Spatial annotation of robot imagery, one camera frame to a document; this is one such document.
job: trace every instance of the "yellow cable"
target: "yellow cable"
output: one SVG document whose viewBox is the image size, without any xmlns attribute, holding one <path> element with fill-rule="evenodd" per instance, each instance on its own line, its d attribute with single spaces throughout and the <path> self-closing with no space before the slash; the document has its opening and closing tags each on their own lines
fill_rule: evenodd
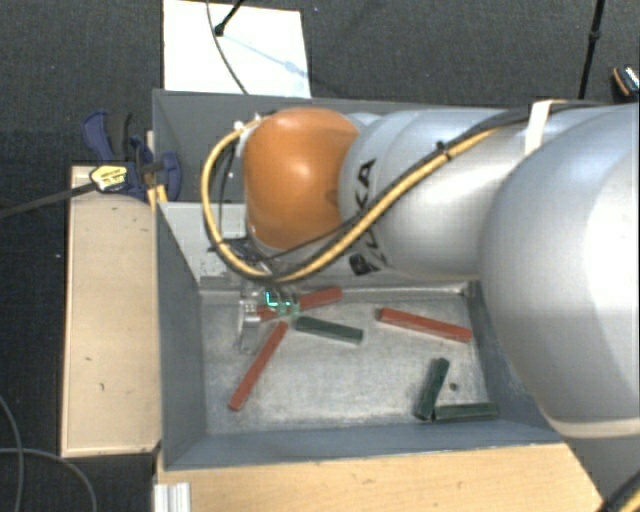
<svg viewBox="0 0 640 512">
<path fill-rule="evenodd" d="M 218 230 L 218 227 L 215 222 L 215 218 L 213 216 L 213 212 L 211 211 L 211 200 L 209 197 L 209 180 L 211 177 L 211 172 L 213 169 L 213 164 L 216 159 L 220 156 L 224 148 L 226 148 L 229 144 L 231 144 L 235 139 L 237 139 L 242 133 L 246 130 L 256 126 L 260 123 L 261 120 L 251 121 L 247 123 L 244 127 L 231 132 L 226 137 L 224 137 L 212 150 L 207 158 L 207 161 L 204 164 L 204 168 L 202 171 L 202 179 L 201 179 L 201 197 L 202 197 L 202 209 L 204 211 L 205 222 L 211 234 L 211 237 L 214 243 L 218 246 L 220 252 L 229 260 L 229 262 L 236 267 L 236 269 L 245 272 L 251 276 L 255 277 L 269 277 L 269 273 L 263 270 L 258 270 L 250 265 L 247 265 L 243 260 L 238 258 L 235 253 L 229 248 L 226 242 L 223 241 L 222 235 Z M 346 250 L 351 244 L 353 244 L 360 236 L 364 234 L 364 232 L 371 227 L 373 223 L 375 223 L 381 216 L 384 214 L 387 209 L 391 207 L 391 205 L 397 201 L 403 194 L 405 194 L 408 190 L 410 190 L 413 186 L 415 186 L 418 182 L 435 172 L 437 169 L 446 164 L 450 158 L 459 155 L 471 149 L 476 144 L 480 143 L 484 139 L 486 139 L 489 135 L 494 133 L 497 128 L 487 130 L 481 132 L 477 135 L 474 135 L 464 141 L 452 146 L 448 149 L 448 156 L 445 154 L 439 155 L 435 157 L 433 160 L 424 164 L 422 167 L 418 168 L 415 172 L 411 173 L 409 176 L 404 178 L 400 183 L 398 183 L 393 189 L 391 189 L 371 210 L 369 210 L 363 217 L 358 221 L 358 223 L 353 226 L 349 231 L 347 231 L 340 240 L 338 240 L 331 248 L 321 254 L 318 258 L 313 260 L 308 265 L 303 268 L 283 276 L 279 279 L 276 279 L 277 283 L 287 283 L 289 281 L 294 281 L 298 279 L 302 279 L 318 270 L 320 270 L 323 266 L 331 263 L 335 258 L 337 258 L 344 250 Z"/>
<path fill-rule="evenodd" d="M 481 132 L 480 134 L 466 139 L 465 141 L 457 144 L 449 150 L 449 155 L 451 157 L 457 156 L 458 154 L 470 149 L 475 146 L 489 135 L 491 135 L 495 130 L 488 130 L 486 132 Z M 281 279 L 278 279 L 277 282 L 284 283 L 288 281 L 293 281 L 296 279 L 301 279 L 317 270 L 321 269 L 327 263 L 333 261 L 336 257 L 338 257 L 342 251 L 346 250 L 353 242 L 355 242 L 360 236 L 364 234 L 364 232 L 371 227 L 371 225 L 376 222 L 384 212 L 386 212 L 391 205 L 397 201 L 403 194 L 405 194 L 408 190 L 414 187 L 418 182 L 432 174 L 437 169 L 442 167 L 449 161 L 445 155 L 440 155 L 426 163 L 415 172 L 411 173 L 404 180 L 398 183 L 388 194 L 386 194 L 379 202 L 376 204 L 371 210 L 369 210 L 364 217 L 351 228 L 345 235 L 328 251 L 322 254 L 319 258 L 309 263 L 307 266 L 301 268 L 297 272 L 293 274 L 289 274 Z"/>
<path fill-rule="evenodd" d="M 214 148 L 209 153 L 209 157 L 204 164 L 204 168 L 202 170 L 202 178 L 200 180 L 200 196 L 202 197 L 202 210 L 204 213 L 204 219 L 209 228 L 209 234 L 213 239 L 213 243 L 217 245 L 218 249 L 226 258 L 233 262 L 233 264 L 241 270 L 249 275 L 255 277 L 269 277 L 269 273 L 263 270 L 258 270 L 253 268 L 250 265 L 247 265 L 244 261 L 238 258 L 235 253 L 229 248 L 229 245 L 223 240 L 220 231 L 218 230 L 218 226 L 216 225 L 216 219 L 213 216 L 213 211 L 211 211 L 211 198 L 209 196 L 209 180 L 211 178 L 211 171 L 213 170 L 213 164 L 220 156 L 220 153 L 226 148 L 229 144 L 231 144 L 234 140 L 236 140 L 240 135 L 242 135 L 245 131 L 253 128 L 260 124 L 262 119 L 256 119 L 255 121 L 250 121 L 245 124 L 242 128 L 239 128 L 228 135 L 226 135 L 218 144 L 214 146 Z"/>
</svg>

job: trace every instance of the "orange dome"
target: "orange dome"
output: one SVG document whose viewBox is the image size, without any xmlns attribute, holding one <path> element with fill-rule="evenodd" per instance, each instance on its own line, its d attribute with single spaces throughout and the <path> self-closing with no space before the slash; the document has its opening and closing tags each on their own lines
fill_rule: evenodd
<svg viewBox="0 0 640 512">
<path fill-rule="evenodd" d="M 340 168 L 357 136 L 346 117 L 323 108 L 292 108 L 265 119 L 242 155 L 253 236 L 291 249 L 338 227 Z"/>
</svg>

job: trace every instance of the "blue clamp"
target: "blue clamp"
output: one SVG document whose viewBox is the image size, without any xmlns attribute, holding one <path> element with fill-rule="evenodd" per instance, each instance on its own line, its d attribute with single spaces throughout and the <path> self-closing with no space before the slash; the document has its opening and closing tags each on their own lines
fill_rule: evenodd
<svg viewBox="0 0 640 512">
<path fill-rule="evenodd" d="M 110 116 L 105 110 L 96 110 L 82 122 L 82 137 L 93 150 L 100 164 L 118 163 L 127 169 L 127 185 L 117 193 L 147 201 L 147 190 L 152 184 L 162 184 L 169 201 L 180 194 L 182 168 L 175 151 L 165 151 L 160 162 L 153 162 L 153 153 L 140 137 L 129 137 L 131 115 Z M 154 180 L 145 175 L 154 174 Z"/>
</svg>

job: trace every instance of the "black cable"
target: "black cable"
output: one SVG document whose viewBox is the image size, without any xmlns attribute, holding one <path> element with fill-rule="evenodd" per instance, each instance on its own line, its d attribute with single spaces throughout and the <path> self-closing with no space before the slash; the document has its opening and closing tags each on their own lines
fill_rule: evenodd
<svg viewBox="0 0 640 512">
<path fill-rule="evenodd" d="M 245 2 L 245 0 L 238 0 L 234 6 L 229 11 L 229 14 L 225 16 L 221 23 L 218 23 L 215 28 L 215 33 L 217 36 L 222 37 L 224 35 L 224 28 L 227 26 L 227 23 L 233 18 L 235 13 L 240 9 L 240 6 Z"/>
<path fill-rule="evenodd" d="M 589 73 L 591 72 L 593 54 L 596 50 L 596 42 L 600 39 L 600 22 L 602 21 L 602 13 L 604 12 L 604 3 L 605 0 L 597 0 L 596 7 L 593 12 L 593 21 L 591 22 L 591 31 L 589 32 L 589 46 L 587 47 L 587 56 L 584 60 L 582 78 L 580 79 L 580 91 L 578 92 L 579 100 L 583 100 L 587 93 L 587 82 L 589 81 Z"/>
<path fill-rule="evenodd" d="M 11 206 L 15 206 L 18 203 L 16 203 L 15 201 L 11 201 L 10 199 L 5 199 L 3 197 L 0 197 L 0 208 L 10 208 Z"/>
<path fill-rule="evenodd" d="M 20 506 L 22 505 L 22 495 L 24 493 L 24 447 L 22 446 L 22 437 L 20 436 L 20 430 L 18 430 L 18 424 L 16 419 L 11 413 L 11 409 L 4 401 L 4 398 L 0 395 L 0 407 L 2 408 L 11 430 L 13 431 L 13 439 L 15 441 L 15 454 L 18 457 L 18 483 L 16 484 L 16 502 L 13 507 L 15 512 L 20 512 Z"/>
<path fill-rule="evenodd" d="M 220 226 L 222 226 L 222 204 L 224 203 L 224 191 L 227 186 L 227 179 L 229 177 L 229 172 L 231 171 L 231 166 L 235 159 L 237 145 L 238 143 L 234 142 L 225 148 L 225 151 L 229 152 L 228 156 L 225 156 L 224 153 L 220 155 L 222 158 L 227 159 L 224 172 L 222 174 L 222 183 L 220 183 L 220 198 L 218 199 L 218 224 L 220 224 Z"/>
<path fill-rule="evenodd" d="M 353 220 L 353 217 L 347 219 L 346 221 L 344 221 L 339 226 L 336 226 L 331 231 L 327 231 L 327 232 L 323 233 L 322 235 L 318 235 L 315 238 L 312 238 L 311 240 L 307 240 L 306 242 L 302 242 L 302 243 L 292 247 L 291 249 L 286 249 L 284 251 L 277 252 L 275 254 L 272 254 L 271 256 L 261 256 L 256 261 L 257 262 L 266 262 L 266 261 L 271 261 L 271 260 L 275 260 L 275 259 L 281 258 L 282 256 L 287 256 L 287 255 L 292 254 L 294 252 L 297 252 L 297 251 L 299 251 L 301 249 L 304 249 L 305 247 L 308 247 L 308 246 L 310 246 L 312 244 L 315 244 L 315 243 L 317 243 L 317 242 L 319 242 L 321 240 L 324 240 L 325 238 L 327 238 L 328 236 L 331 236 L 331 235 L 334 235 L 332 241 L 335 242 L 336 239 L 340 238 L 346 232 L 346 228 L 351 224 L 352 220 Z"/>
<path fill-rule="evenodd" d="M 565 103 L 552 105 L 551 111 L 550 111 L 550 115 L 551 114 L 556 114 L 558 112 L 562 112 L 564 110 L 573 109 L 573 108 L 594 107 L 594 106 L 597 106 L 597 105 L 599 105 L 599 104 L 598 103 L 593 103 L 593 102 L 568 101 L 568 102 L 565 102 Z M 479 124 L 473 126 L 469 130 L 465 131 L 463 134 L 459 135 L 458 137 L 454 138 L 453 140 L 451 140 L 451 141 L 449 141 L 447 143 L 439 144 L 435 151 L 432 151 L 431 153 L 429 153 L 428 155 L 426 155 L 425 157 L 423 157 L 422 159 L 420 159 L 416 163 L 414 163 L 411 167 L 409 167 L 402 174 L 400 174 L 395 180 L 393 180 L 384 190 L 382 190 L 380 193 L 378 193 L 376 195 L 376 197 L 373 198 L 369 203 L 367 203 L 365 205 L 365 207 L 362 208 L 356 215 L 354 215 L 353 217 L 351 217 L 350 219 L 345 221 L 345 223 L 341 226 L 341 228 L 343 228 L 343 233 L 349 231 L 353 226 L 355 226 L 376 204 L 378 204 L 381 201 L 381 199 L 389 191 L 391 191 L 393 188 L 395 188 L 398 185 L 398 183 L 400 183 L 401 181 L 405 180 L 410 174 L 412 174 L 413 172 L 417 171 L 418 169 L 420 169 L 424 165 L 428 164 L 429 162 L 431 162 L 432 160 L 434 160 L 438 156 L 442 155 L 443 152 L 447 152 L 453 146 L 461 144 L 465 140 L 470 139 L 472 137 L 475 137 L 476 135 L 478 135 L 480 133 L 483 133 L 483 132 L 486 132 L 486 131 L 489 131 L 489 130 L 499 129 L 499 128 L 506 128 L 508 126 L 513 126 L 513 125 L 518 124 L 518 123 L 526 122 L 529 119 L 529 115 L 530 115 L 530 107 L 529 106 L 510 109 L 510 110 L 507 110 L 505 112 L 501 112 L 500 114 L 497 114 L 497 115 L 495 115 L 493 117 L 490 117 L 489 119 L 486 119 L 485 121 L 480 122 Z M 212 179 L 215 180 L 215 173 L 212 173 Z M 291 273 L 293 273 L 293 272 L 295 272 L 295 271 L 297 271 L 299 269 L 304 268 L 310 262 L 316 260 L 323 253 L 325 253 L 326 251 L 331 249 L 331 247 L 333 245 L 335 245 L 336 241 L 339 240 L 339 238 L 341 236 L 342 236 L 342 234 L 338 234 L 335 237 L 333 237 L 326 244 L 324 244 L 320 249 L 315 251 L 311 256 L 306 258 L 304 261 L 297 263 L 293 267 L 293 269 L 290 268 L 290 269 L 288 269 L 288 270 L 286 270 L 284 272 L 274 273 L 274 274 L 271 274 L 271 275 L 265 276 L 265 277 L 256 277 L 256 276 L 253 276 L 253 275 L 246 274 L 246 273 L 244 273 L 242 271 L 239 271 L 230 262 L 227 261 L 227 259 L 224 256 L 224 253 L 222 253 L 222 251 L 218 250 L 217 246 L 214 245 L 213 249 L 216 250 L 218 256 L 222 259 L 222 261 L 225 262 L 225 264 L 228 267 L 230 267 L 233 271 L 235 271 L 236 273 L 238 273 L 242 277 L 244 277 L 246 279 L 249 279 L 249 280 L 256 281 L 256 282 L 266 283 L 266 284 L 272 285 L 274 283 L 274 281 L 276 281 L 276 280 L 278 280 L 278 279 L 280 279 L 282 277 L 286 277 L 287 275 L 289 275 L 289 274 L 291 274 Z M 313 274 L 315 274 L 317 272 L 320 272 L 321 270 L 323 270 L 324 268 L 326 268 L 327 266 L 332 264 L 334 261 L 335 260 L 327 262 L 327 264 L 325 266 L 323 266 L 322 268 L 319 268 Z"/>
<path fill-rule="evenodd" d="M 53 453 L 45 452 L 42 450 L 34 450 L 31 448 L 25 448 L 22 445 L 22 437 L 20 436 L 20 430 L 18 429 L 18 424 L 11 413 L 11 409 L 0 395 L 0 408 L 4 412 L 9 425 L 11 426 L 11 430 L 13 431 L 13 437 L 15 438 L 16 447 L 15 448 L 0 448 L 0 455 L 17 455 L 18 457 L 18 483 L 16 489 L 16 502 L 14 510 L 15 512 L 20 512 L 20 508 L 22 506 L 22 496 L 24 494 L 24 456 L 31 455 L 35 457 L 41 457 L 49 460 L 53 460 L 59 464 L 66 466 L 71 472 L 73 472 L 80 481 L 84 484 L 91 498 L 91 509 L 93 512 L 98 512 L 98 500 L 96 499 L 96 493 L 91 485 L 91 482 L 87 478 L 87 476 L 72 462 L 63 459 Z"/>
<path fill-rule="evenodd" d="M 17 452 L 18 450 L 16 448 L 0 448 L 0 455 L 13 455 Z M 42 459 L 52 460 L 58 464 L 62 464 L 64 467 L 69 469 L 69 471 L 71 471 L 74 475 L 76 475 L 78 479 L 83 483 L 85 488 L 87 489 L 87 492 L 91 499 L 91 510 L 93 512 L 98 512 L 98 500 L 96 498 L 96 491 L 94 490 L 93 485 L 91 485 L 91 482 L 87 478 L 87 475 L 85 475 L 82 472 L 82 470 L 78 466 L 76 466 L 73 462 L 69 462 L 68 460 L 63 459 L 62 457 L 59 457 L 54 453 L 49 453 L 42 450 L 34 450 L 33 448 L 23 448 L 22 453 L 25 455 L 40 457 Z"/>
<path fill-rule="evenodd" d="M 3 208 L 0 209 L 0 220 L 18 215 L 19 213 L 26 213 L 31 210 L 36 210 L 38 208 L 42 208 L 43 206 L 48 206 L 59 201 L 65 201 L 66 199 L 71 199 L 72 197 L 77 197 L 82 194 L 86 194 L 87 192 L 92 192 L 95 189 L 95 184 L 86 183 L 85 185 L 81 185 L 70 190 L 63 190 L 62 192 L 56 192 L 55 194 L 41 197 L 40 199 L 36 199 L 35 201 L 18 204 L 9 208 Z"/>
<path fill-rule="evenodd" d="M 231 75 L 231 78 L 233 78 L 233 80 L 235 81 L 237 86 L 242 91 L 242 94 L 249 94 L 247 92 L 247 90 L 245 89 L 244 85 L 242 85 L 242 82 L 240 81 L 238 76 L 233 71 L 233 68 L 231 67 L 231 64 L 229 64 L 229 61 L 227 60 L 227 57 L 225 56 L 224 52 L 222 51 L 222 47 L 220 46 L 220 42 L 218 41 L 218 36 L 216 35 L 216 29 L 213 26 L 213 21 L 211 20 L 211 11 L 209 9 L 209 0 L 205 0 L 205 2 L 207 4 L 207 19 L 209 20 L 209 29 L 211 30 L 211 36 L 213 37 L 213 42 L 215 43 L 216 48 L 218 49 L 218 53 L 220 54 L 220 58 L 222 59 L 222 62 L 224 63 L 225 67 L 227 68 L 227 71 Z"/>
</svg>

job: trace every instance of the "green block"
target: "green block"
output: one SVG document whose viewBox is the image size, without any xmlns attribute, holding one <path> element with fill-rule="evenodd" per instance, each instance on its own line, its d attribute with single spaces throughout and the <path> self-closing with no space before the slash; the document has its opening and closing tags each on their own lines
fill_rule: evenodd
<svg viewBox="0 0 640 512">
<path fill-rule="evenodd" d="M 444 358 L 436 359 L 431 363 L 429 377 L 415 413 L 418 418 L 433 421 L 433 410 L 448 371 L 449 361 Z"/>
<path fill-rule="evenodd" d="M 300 316 L 295 322 L 295 329 L 300 332 L 315 334 L 338 341 L 346 341 L 359 345 L 362 342 L 364 332 L 342 324 L 334 324 L 325 320 L 318 320 L 309 316 Z"/>
<path fill-rule="evenodd" d="M 434 409 L 435 421 L 461 421 L 495 418 L 498 410 L 493 402 L 477 404 L 443 405 Z"/>
</svg>

